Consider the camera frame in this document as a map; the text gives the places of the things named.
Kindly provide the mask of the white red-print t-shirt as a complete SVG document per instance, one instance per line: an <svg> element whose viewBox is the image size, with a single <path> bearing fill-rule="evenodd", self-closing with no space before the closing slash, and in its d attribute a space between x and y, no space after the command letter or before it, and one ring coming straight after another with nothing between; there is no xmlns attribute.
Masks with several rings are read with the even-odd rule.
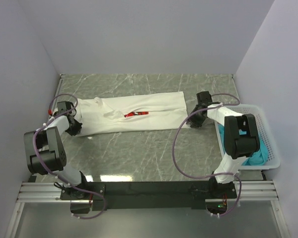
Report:
<svg viewBox="0 0 298 238"><path fill-rule="evenodd" d="M80 136L177 129L188 116L184 93L79 99L75 119Z"/></svg>

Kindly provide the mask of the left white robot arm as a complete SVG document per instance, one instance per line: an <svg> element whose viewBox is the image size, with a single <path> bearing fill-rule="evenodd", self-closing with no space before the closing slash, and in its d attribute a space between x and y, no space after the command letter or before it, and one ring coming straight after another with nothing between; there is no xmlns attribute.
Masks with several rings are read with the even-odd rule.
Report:
<svg viewBox="0 0 298 238"><path fill-rule="evenodd" d="M48 171L40 163L35 151L40 154L42 161L57 176L67 180L63 184L58 182L54 186L70 198L84 199L89 195L89 186L84 174L67 163L66 152L62 143L61 135L66 132L70 136L77 136L81 132L82 123L75 119L76 109L72 102L61 101L57 103L57 111L49 112L56 117L60 113L71 110L56 120L51 120L51 124L38 132L33 147L33 136L35 131L24 134L24 146L28 170L31 174L47 175Z"/></svg>

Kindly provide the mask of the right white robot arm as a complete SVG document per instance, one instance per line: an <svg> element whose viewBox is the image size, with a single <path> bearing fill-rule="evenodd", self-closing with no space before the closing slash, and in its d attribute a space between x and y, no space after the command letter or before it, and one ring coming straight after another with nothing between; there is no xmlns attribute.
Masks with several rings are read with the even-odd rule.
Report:
<svg viewBox="0 0 298 238"><path fill-rule="evenodd" d="M219 198L228 189L246 159L260 149L256 119L252 114L237 113L220 102L214 102L208 91L197 93L196 96L197 105L187 124L199 128L206 119L212 119L224 128L224 156L208 185L210 196Z"/></svg>

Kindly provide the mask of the white plastic laundry basket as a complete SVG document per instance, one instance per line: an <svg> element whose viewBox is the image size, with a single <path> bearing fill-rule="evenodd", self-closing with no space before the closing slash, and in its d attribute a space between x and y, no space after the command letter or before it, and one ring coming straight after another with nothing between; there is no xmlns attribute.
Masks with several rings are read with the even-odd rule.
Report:
<svg viewBox="0 0 298 238"><path fill-rule="evenodd" d="M222 155L222 161L216 172L232 172L238 170L269 170L276 169L280 165L280 156L274 138L271 134L269 124L264 112L255 105L240 104L238 106L224 106L214 104L208 106L207 116L215 121L216 132L219 141L219 147ZM224 148L224 120L231 117L237 119L242 115L251 115L255 117L257 131L259 135L259 150L250 157L240 157L236 160L225 152Z"/></svg>

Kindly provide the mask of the blue t-shirt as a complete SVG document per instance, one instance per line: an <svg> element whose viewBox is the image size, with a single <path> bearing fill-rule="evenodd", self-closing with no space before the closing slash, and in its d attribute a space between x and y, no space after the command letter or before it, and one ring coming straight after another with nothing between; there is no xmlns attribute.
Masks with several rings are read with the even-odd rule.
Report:
<svg viewBox="0 0 298 238"><path fill-rule="evenodd" d="M219 130L219 135L221 138L221 145L223 148L223 151L225 152L224 149L224 126L221 124L218 124L218 130ZM264 141L259 134L259 142L260 142L260 148L257 152L253 153L252 156L250 156L242 165L243 166L263 166L266 164L268 161L268 148L264 144Z"/></svg>

